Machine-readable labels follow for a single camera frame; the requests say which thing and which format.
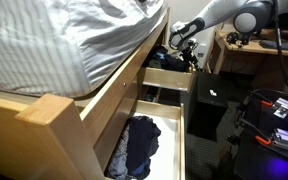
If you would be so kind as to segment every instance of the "clothes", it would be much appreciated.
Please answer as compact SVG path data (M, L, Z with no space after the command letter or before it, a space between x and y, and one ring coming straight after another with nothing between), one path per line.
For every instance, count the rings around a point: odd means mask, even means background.
M152 60L149 62L149 67L152 68L161 67L161 69L180 72L186 72L188 65L188 62L184 62L167 54L167 49L163 46L155 49Z
M130 174L132 176L141 174L144 171L145 166L148 164L148 161L149 161L148 158L145 159L144 162L139 167L137 167L134 171L132 171Z
M114 179L125 179L128 174L126 167L127 144L129 140L129 125L127 125L121 135L115 152L112 155L108 166L108 176Z
M160 134L161 131L156 124L147 116L136 116L129 119L128 157L126 161L126 167L129 172L134 171L150 157L150 154L156 152L158 145L156 146L157 141L153 141L153 139L157 139Z
M136 177L138 180L145 179L151 172L150 165L151 159L148 159L141 165L141 168L143 167L144 169L142 169L139 174L134 175L134 177Z

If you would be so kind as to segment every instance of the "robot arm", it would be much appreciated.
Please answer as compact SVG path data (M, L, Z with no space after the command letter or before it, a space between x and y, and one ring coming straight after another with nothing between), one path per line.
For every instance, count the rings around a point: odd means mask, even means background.
M169 45L185 49L196 33L234 17L241 33L256 32L272 18L272 0L212 0L191 22L176 22L170 27Z

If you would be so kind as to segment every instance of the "bed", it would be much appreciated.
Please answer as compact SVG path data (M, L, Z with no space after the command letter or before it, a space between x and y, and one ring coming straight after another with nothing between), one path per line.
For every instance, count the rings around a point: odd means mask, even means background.
M157 160L147 179L163 179L166 174L167 179L185 179L183 105L139 98L143 85L190 89L191 72L142 67L151 49L163 44L168 16L169 11L111 75L82 99L0 91L0 174L12 179L105 179L126 119L144 114L155 117L166 135L160 142L164 150L154 157Z
M85 96L156 28L166 9L165 0L0 0L0 91Z

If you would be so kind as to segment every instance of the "mattress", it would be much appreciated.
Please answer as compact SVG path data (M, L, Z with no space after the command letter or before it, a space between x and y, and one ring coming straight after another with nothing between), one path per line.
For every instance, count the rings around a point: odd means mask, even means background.
M154 30L165 0L0 0L0 91L81 97Z

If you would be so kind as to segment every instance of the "wooden drawer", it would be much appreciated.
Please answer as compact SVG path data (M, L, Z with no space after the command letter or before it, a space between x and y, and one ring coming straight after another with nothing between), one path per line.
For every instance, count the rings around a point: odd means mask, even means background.
M146 115L161 130L159 149L151 157L146 179L185 179L184 109L146 101L136 101L130 117Z
M139 71L139 82L149 86L190 92L194 74L193 66L188 72L142 67Z

